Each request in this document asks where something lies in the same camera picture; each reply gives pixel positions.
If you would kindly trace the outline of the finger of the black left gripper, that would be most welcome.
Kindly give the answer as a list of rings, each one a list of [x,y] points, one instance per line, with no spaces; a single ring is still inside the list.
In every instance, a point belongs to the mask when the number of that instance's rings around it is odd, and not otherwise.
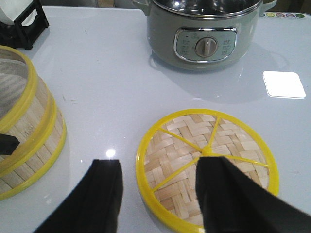
[[[0,154],[11,155],[20,144],[15,136],[0,134]]]

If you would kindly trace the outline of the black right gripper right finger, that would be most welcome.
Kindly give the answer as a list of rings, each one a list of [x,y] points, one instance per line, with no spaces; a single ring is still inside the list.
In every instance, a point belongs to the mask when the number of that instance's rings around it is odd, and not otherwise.
[[[196,195],[207,233],[309,233],[311,217],[261,188],[225,157],[201,157]]]

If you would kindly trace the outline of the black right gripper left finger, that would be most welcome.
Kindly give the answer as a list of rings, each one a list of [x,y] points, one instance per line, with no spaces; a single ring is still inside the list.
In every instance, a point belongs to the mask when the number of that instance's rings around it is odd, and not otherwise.
[[[123,197],[118,160],[93,160],[90,168],[37,233],[115,233]]]

